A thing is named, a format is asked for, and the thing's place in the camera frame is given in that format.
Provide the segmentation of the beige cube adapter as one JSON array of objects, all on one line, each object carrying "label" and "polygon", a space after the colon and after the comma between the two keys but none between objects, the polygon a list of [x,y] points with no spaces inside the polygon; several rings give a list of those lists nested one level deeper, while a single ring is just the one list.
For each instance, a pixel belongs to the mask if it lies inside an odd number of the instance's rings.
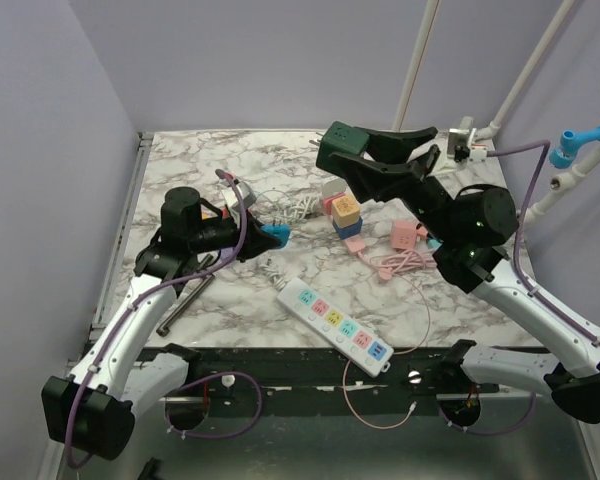
[{"label": "beige cube adapter", "polygon": [[331,216],[339,228],[349,227],[360,219],[360,206],[353,196],[345,194],[332,201]]}]

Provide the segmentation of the pink cube socket adapter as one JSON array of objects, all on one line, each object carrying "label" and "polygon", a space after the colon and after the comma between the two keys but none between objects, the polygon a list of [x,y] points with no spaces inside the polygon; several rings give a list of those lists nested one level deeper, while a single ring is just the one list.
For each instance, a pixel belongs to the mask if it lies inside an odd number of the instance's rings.
[{"label": "pink cube socket adapter", "polygon": [[389,237],[390,246],[395,250],[413,250],[419,239],[418,223],[395,220]]}]

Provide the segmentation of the pink round plug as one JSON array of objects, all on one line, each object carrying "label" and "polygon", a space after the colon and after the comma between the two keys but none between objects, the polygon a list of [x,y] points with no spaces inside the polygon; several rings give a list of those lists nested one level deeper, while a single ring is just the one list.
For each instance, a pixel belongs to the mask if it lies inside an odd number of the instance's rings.
[{"label": "pink round plug", "polygon": [[378,270],[378,277],[382,281],[387,282],[393,277],[393,272],[390,269],[381,268]]}]

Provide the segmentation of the white power strip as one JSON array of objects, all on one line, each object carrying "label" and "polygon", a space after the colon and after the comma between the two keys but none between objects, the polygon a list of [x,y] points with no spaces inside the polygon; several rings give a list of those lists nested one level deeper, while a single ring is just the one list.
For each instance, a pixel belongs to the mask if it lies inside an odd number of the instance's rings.
[{"label": "white power strip", "polygon": [[302,280],[290,280],[278,292],[277,300],[370,377],[389,370],[394,349]]}]

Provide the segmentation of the dark green cube socket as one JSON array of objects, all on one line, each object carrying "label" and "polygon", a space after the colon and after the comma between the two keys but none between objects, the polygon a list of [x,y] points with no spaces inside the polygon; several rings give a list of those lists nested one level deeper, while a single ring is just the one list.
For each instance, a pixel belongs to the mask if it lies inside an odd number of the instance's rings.
[{"label": "dark green cube socket", "polygon": [[370,135],[361,128],[334,121],[319,142],[316,167],[336,176],[341,168],[332,158],[333,155],[349,154],[361,156],[370,141]]}]

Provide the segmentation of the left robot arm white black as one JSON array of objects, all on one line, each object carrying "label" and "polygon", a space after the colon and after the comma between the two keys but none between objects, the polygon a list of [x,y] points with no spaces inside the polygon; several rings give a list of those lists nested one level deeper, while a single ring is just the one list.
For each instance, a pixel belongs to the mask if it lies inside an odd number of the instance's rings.
[{"label": "left robot arm white black", "polygon": [[194,393],[200,368],[162,353],[145,370],[134,364],[160,319],[184,286],[214,274],[235,260],[244,262],[286,245],[286,227],[264,225],[235,201],[225,213],[191,187],[165,195],[161,224],[138,255],[126,298],[96,343],[65,377],[50,377],[42,392],[49,436],[65,446],[68,464],[80,468],[76,449],[87,457],[116,459],[136,421],[164,395]]}]

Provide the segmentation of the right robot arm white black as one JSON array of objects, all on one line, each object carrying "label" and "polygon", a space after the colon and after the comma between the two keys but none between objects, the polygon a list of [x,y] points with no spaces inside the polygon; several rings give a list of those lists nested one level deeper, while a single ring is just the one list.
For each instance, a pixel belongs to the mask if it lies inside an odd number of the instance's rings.
[{"label": "right robot arm white black", "polygon": [[449,390],[500,384],[550,397],[571,417],[600,423],[600,327],[528,277],[508,240],[519,244],[523,215],[510,192],[474,184],[451,195],[434,174],[438,131],[386,132],[335,121],[316,165],[343,179],[360,203],[400,200],[439,241],[433,259],[449,284],[488,303],[522,327],[546,353],[456,342],[440,362]]}]

